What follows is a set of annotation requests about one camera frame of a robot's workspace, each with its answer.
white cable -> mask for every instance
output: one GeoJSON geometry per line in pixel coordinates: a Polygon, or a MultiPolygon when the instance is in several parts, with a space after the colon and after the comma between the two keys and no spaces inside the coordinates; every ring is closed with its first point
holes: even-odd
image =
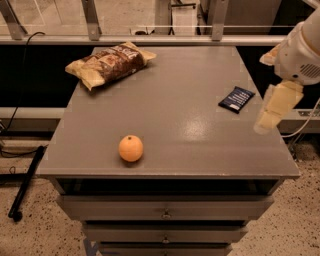
{"type": "Polygon", "coordinates": [[[294,132],[294,133],[292,133],[292,134],[290,134],[290,135],[284,135],[284,136],[281,136],[281,137],[282,137],[282,138],[290,138],[290,137],[293,137],[293,136],[297,135],[299,132],[301,132],[301,131],[304,129],[304,127],[306,127],[306,125],[309,123],[309,121],[311,120],[311,118],[313,117],[313,114],[314,114],[314,112],[316,111],[318,104],[320,104],[320,98],[318,99],[316,105],[315,105],[314,108],[312,109],[312,111],[311,111],[311,113],[310,113],[310,115],[309,115],[309,118],[308,118],[307,121],[301,126],[300,129],[298,129],[296,132],[294,132]]]}

metal post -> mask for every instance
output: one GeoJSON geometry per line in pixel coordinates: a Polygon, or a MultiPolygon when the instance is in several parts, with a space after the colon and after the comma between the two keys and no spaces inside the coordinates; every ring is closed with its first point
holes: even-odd
{"type": "Polygon", "coordinates": [[[212,24],[211,33],[214,41],[222,39],[228,4],[229,0],[212,0],[210,2],[207,24],[212,24]]]}
{"type": "Polygon", "coordinates": [[[0,12],[7,23],[11,38],[21,40],[27,34],[27,30],[21,25],[8,0],[0,0],[0,12]]]}
{"type": "Polygon", "coordinates": [[[94,0],[82,0],[83,12],[86,16],[90,40],[98,41],[102,34],[94,0]]]}
{"type": "Polygon", "coordinates": [[[168,35],[172,25],[171,0],[156,0],[155,6],[155,29],[158,35],[168,35]]]}

black metal leg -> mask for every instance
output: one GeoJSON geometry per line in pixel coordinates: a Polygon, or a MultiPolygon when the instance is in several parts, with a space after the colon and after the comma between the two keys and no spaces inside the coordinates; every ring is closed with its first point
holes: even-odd
{"type": "Polygon", "coordinates": [[[43,146],[38,147],[36,154],[35,154],[32,162],[31,162],[31,165],[29,167],[29,170],[28,170],[27,174],[25,175],[25,178],[20,186],[19,192],[18,192],[18,194],[12,204],[12,207],[10,209],[8,217],[13,218],[13,220],[15,222],[18,222],[22,219],[22,213],[19,211],[19,207],[20,207],[20,204],[23,200],[23,197],[29,187],[29,183],[31,181],[31,178],[34,175],[34,173],[37,169],[37,166],[43,157],[44,151],[45,151],[45,147],[43,147],[43,146]]]}

orange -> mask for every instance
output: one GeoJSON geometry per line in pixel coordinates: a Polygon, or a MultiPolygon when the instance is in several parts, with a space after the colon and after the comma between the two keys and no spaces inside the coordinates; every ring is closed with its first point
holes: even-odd
{"type": "Polygon", "coordinates": [[[143,154],[142,141],[134,135],[125,136],[119,143],[119,154],[128,162],[139,160],[143,154]]]}

snack bag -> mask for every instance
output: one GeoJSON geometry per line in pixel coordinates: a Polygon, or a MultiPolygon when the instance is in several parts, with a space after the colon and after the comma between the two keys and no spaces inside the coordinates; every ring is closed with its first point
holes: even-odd
{"type": "Polygon", "coordinates": [[[81,79],[91,91],[93,87],[137,72],[155,57],[156,54],[127,42],[73,61],[65,71],[81,79]]]}

